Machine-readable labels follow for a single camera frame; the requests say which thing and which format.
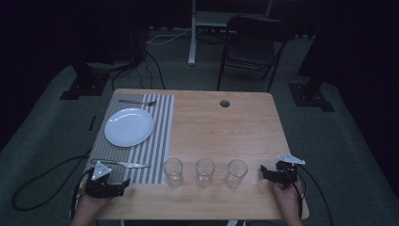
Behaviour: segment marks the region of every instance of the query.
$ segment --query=fork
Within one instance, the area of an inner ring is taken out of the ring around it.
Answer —
[[[131,169],[131,168],[148,168],[151,165],[149,164],[138,164],[138,163],[127,163],[127,162],[118,162],[118,161],[112,161],[112,160],[105,160],[105,159],[91,159],[90,163],[97,163],[100,161],[101,163],[110,163],[110,164],[118,164],[121,166],[124,166],[125,168]]]
[[[155,101],[151,102],[138,102],[138,101],[128,101],[128,100],[118,100],[119,103],[127,103],[127,104],[137,104],[137,105],[147,105],[147,106],[152,106],[156,104]]]

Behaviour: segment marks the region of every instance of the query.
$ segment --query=knife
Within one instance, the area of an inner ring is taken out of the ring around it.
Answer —
[[[106,159],[91,159],[90,163],[95,164],[98,161],[100,161],[101,163],[118,164],[118,165],[124,166],[125,168],[128,168],[128,169],[148,168],[151,166],[149,164],[118,162],[118,161],[112,161],[112,160],[106,160]]]

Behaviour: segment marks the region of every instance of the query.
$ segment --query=hand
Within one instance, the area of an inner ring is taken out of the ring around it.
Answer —
[[[113,198],[96,199],[89,195],[79,198],[71,226],[88,226],[100,210]]]
[[[302,185],[298,180],[295,182],[299,194],[302,194]],[[281,190],[276,183],[272,184],[272,190],[279,205],[279,210],[289,226],[302,226],[302,221],[299,217],[298,194],[293,185],[289,185],[284,190]]]

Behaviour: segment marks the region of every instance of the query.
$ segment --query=black chair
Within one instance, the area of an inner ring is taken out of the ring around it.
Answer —
[[[225,66],[264,72],[263,80],[274,67],[266,90],[269,92],[288,38],[282,21],[244,15],[232,17],[227,23],[217,90],[220,90]]]

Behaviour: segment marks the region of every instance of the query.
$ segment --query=glass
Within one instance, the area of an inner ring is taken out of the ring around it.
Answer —
[[[170,158],[164,164],[164,173],[169,186],[177,187],[183,183],[183,163],[178,158]]]
[[[200,187],[207,187],[212,183],[212,175],[215,171],[215,164],[211,159],[202,158],[196,165],[197,185]]]
[[[239,159],[232,160],[229,164],[228,173],[225,177],[226,186],[236,189],[240,186],[247,174],[247,164]]]

